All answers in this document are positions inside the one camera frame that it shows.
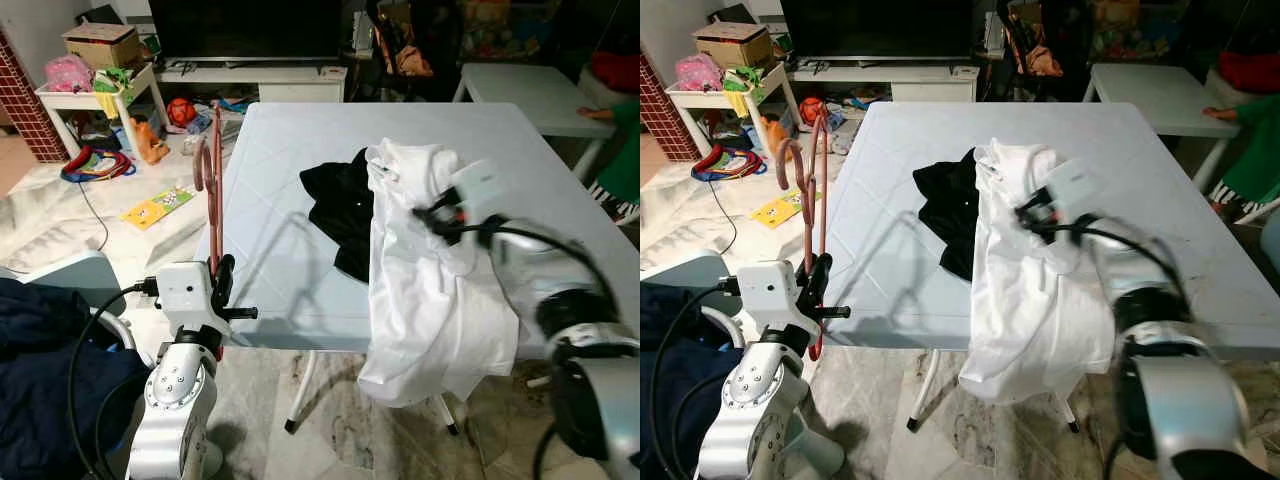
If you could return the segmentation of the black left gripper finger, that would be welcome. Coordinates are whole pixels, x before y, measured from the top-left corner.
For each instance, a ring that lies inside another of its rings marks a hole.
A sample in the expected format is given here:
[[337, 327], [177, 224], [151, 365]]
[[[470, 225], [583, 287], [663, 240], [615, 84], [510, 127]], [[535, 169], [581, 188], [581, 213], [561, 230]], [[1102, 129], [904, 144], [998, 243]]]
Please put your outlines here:
[[218, 261], [210, 261], [210, 268], [212, 269], [210, 305], [212, 308], [227, 307], [233, 288], [232, 273], [234, 265], [236, 259], [230, 253], [224, 253]]
[[829, 253], [809, 253], [800, 266], [800, 308], [822, 306], [829, 283], [833, 259]]

